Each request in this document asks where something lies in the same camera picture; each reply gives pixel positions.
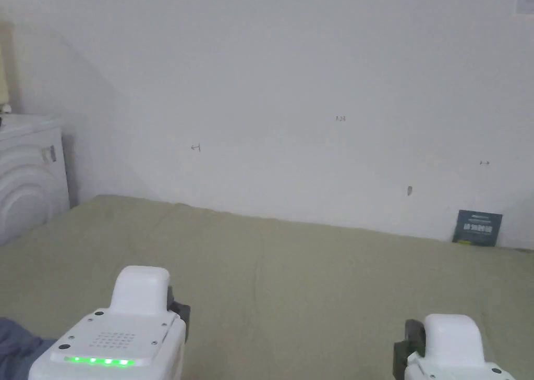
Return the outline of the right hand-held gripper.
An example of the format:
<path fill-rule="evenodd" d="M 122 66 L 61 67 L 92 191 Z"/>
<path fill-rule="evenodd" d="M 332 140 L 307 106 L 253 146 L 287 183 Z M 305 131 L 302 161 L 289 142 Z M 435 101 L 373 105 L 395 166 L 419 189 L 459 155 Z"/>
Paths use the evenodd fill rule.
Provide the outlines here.
<path fill-rule="evenodd" d="M 394 379 L 514 379 L 484 357 L 481 332 L 465 315 L 430 314 L 405 321 L 394 343 Z"/>

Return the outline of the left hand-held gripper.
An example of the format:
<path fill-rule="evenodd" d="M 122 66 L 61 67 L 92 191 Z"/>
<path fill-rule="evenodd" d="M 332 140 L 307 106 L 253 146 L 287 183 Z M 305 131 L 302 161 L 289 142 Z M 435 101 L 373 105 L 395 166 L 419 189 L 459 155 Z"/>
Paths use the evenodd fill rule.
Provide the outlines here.
<path fill-rule="evenodd" d="M 29 370 L 29 379 L 180 379 L 190 307 L 167 269 L 127 266 L 110 306 L 83 317 Z"/>

